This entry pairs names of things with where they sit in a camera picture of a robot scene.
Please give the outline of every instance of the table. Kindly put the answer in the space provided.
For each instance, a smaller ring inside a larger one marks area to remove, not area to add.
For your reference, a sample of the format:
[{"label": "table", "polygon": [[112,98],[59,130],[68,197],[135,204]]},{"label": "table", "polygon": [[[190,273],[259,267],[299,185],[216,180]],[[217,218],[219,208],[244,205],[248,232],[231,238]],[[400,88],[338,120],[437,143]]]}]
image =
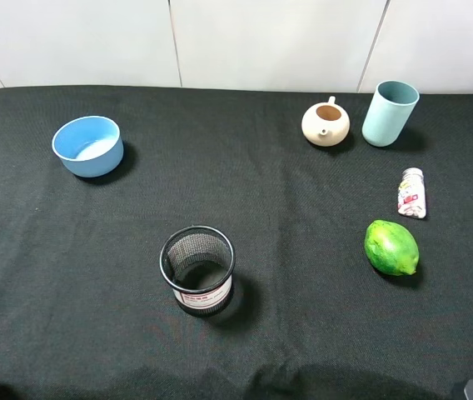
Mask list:
[{"label": "table", "polygon": [[[473,95],[422,95],[400,139],[368,145],[371,95],[336,95],[351,132],[314,147],[330,93],[139,87],[0,90],[0,398],[442,399],[473,378]],[[52,153],[85,115],[126,156],[93,180]],[[396,211],[421,168],[429,214]],[[416,238],[412,277],[374,272],[375,219]],[[157,257],[179,228],[220,228],[235,298],[186,315]]]}]

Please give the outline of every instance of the small bottle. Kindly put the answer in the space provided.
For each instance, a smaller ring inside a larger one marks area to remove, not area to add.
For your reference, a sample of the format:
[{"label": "small bottle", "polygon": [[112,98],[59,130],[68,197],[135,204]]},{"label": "small bottle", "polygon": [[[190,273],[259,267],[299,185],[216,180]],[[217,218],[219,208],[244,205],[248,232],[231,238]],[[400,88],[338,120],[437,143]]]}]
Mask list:
[{"label": "small bottle", "polygon": [[423,172],[418,168],[403,171],[397,191],[397,212],[406,217],[422,219],[426,216],[426,187]]}]

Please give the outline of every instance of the black mesh cylinder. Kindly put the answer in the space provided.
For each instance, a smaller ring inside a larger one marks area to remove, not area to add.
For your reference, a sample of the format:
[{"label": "black mesh cylinder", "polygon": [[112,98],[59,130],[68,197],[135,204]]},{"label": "black mesh cylinder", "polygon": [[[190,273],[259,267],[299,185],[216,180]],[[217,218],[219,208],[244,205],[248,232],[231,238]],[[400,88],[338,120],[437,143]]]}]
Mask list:
[{"label": "black mesh cylinder", "polygon": [[213,227],[188,227],[174,233],[161,251],[162,276],[177,304],[206,317],[231,301],[235,252],[229,239]]}]

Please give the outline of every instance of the bowl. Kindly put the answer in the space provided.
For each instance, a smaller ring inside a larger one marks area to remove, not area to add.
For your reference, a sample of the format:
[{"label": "bowl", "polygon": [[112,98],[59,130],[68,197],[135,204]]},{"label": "bowl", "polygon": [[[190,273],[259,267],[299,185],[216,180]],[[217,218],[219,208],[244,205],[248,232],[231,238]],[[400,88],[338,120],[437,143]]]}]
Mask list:
[{"label": "bowl", "polygon": [[111,172],[123,158],[120,128],[107,117],[81,117],[55,133],[52,149],[64,166],[83,178]]}]

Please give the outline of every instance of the teapot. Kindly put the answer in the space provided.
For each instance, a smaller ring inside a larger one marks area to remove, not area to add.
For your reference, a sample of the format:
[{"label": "teapot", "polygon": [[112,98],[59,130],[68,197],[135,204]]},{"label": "teapot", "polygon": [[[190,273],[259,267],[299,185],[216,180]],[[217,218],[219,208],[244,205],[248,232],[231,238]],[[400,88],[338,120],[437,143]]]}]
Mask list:
[{"label": "teapot", "polygon": [[301,120],[301,130],[306,139],[317,146],[334,146],[350,130],[350,118],[344,108],[335,104],[335,97],[309,108]]}]

